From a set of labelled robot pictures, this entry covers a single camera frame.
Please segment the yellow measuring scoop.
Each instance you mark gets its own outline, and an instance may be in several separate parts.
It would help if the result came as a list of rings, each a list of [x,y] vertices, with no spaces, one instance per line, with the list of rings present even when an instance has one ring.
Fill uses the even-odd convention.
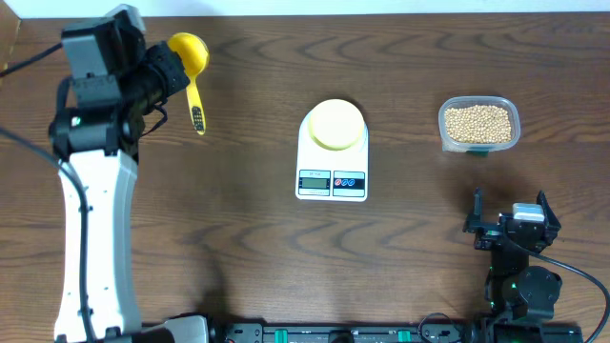
[[[174,34],[168,41],[168,46],[179,55],[185,74],[190,80],[186,87],[189,113],[194,130],[199,135],[204,135],[207,128],[206,118],[196,80],[209,65],[209,50],[201,38],[187,32]]]

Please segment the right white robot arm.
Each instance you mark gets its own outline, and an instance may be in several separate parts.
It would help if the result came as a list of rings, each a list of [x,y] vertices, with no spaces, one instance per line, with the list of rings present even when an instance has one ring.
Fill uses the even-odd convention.
[[[532,266],[529,258],[557,238],[561,224],[540,192],[534,204],[515,203],[496,223],[482,219],[482,195],[463,230],[475,236],[474,248],[491,253],[484,298],[491,311],[479,315],[464,337],[469,342],[542,342],[543,323],[554,317],[562,280],[554,272]]]

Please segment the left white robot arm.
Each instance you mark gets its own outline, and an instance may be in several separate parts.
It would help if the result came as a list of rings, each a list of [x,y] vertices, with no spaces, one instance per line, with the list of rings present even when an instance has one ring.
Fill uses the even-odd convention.
[[[210,53],[180,32],[153,46],[125,12],[70,25],[62,47],[71,73],[49,128],[66,210],[57,342],[207,342],[206,318],[181,315],[145,328],[132,283],[131,207],[144,119],[185,92],[195,130],[206,130],[196,87]]]

